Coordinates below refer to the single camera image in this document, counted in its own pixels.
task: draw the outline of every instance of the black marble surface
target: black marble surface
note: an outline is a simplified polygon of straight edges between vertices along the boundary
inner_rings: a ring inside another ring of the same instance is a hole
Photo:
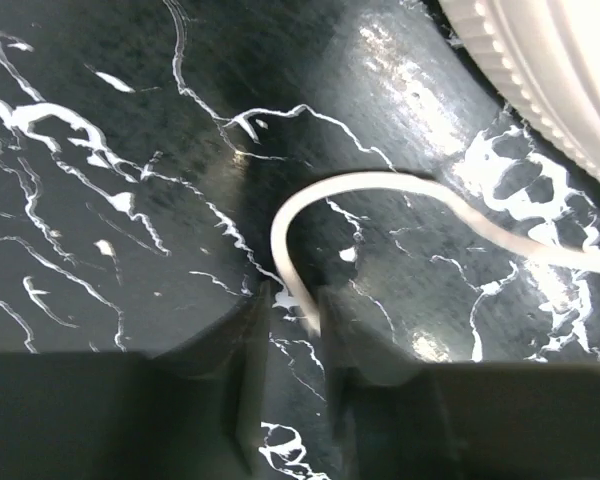
[[[548,244],[600,248],[600,187],[485,85],[433,2],[0,2],[0,351],[179,345],[264,277],[319,178],[395,168]],[[600,276],[534,265],[428,198],[303,212],[312,288],[414,358],[600,362]],[[338,478],[322,364],[280,285],[266,478]]]

